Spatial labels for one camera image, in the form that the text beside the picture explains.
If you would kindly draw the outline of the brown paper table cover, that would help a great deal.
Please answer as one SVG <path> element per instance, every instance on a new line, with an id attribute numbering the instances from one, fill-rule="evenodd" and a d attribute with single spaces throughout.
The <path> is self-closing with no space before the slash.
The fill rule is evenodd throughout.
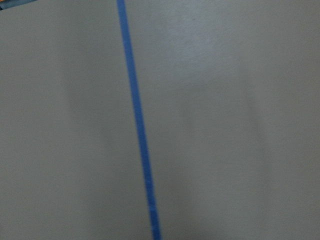
<path id="1" fill-rule="evenodd" d="M 320 237 L 320 3 L 127 0 L 164 240 Z M 115 0 L 0 13 L 0 237 L 150 240 Z"/>

